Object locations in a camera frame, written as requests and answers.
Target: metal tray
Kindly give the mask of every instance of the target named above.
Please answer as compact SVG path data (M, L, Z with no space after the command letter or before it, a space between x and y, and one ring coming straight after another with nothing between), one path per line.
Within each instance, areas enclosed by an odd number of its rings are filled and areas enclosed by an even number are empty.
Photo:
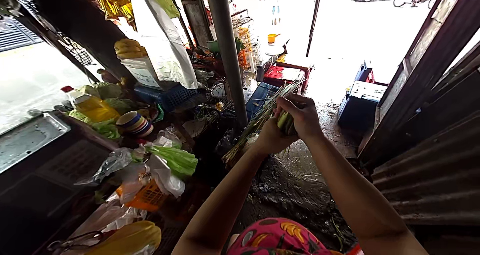
M66 123L46 112L3 133L0 135L0 173L69 130Z

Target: banana print fabric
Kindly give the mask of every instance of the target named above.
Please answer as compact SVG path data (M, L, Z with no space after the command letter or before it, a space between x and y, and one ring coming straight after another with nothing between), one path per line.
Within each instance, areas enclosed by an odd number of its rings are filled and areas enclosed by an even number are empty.
M246 228L226 255L331 255L332 253L299 223L275 217Z

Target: wet concrete floor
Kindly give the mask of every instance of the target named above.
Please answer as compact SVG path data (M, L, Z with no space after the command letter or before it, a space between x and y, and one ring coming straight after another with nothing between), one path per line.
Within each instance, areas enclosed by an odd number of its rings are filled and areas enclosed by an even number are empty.
M358 138L348 137L335 125L346 88L360 63L325 59L315 63L306 96L313 98L323 133L346 158L356 157ZM245 98L256 88L247 76ZM267 217L286 217L303 224L329 249L345 252L356 238L336 208L325 181L307 146L297 141L287 154L276 154L260 168L232 234Z

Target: wooden door frame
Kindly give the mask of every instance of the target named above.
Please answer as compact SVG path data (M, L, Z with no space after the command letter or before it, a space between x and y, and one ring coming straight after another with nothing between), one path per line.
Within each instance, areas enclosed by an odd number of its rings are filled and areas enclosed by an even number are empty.
M480 28L478 2L436 1L377 106L374 132L358 150L361 163L381 155L432 95L435 84Z

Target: red bottle cap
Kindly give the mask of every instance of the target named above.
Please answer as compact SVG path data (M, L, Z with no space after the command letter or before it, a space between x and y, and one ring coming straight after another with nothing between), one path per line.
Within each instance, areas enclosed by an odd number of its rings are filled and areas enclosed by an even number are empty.
M70 92L70 91L73 91L74 89L71 86L64 86L64 87L60 88L60 90L62 90L64 92Z

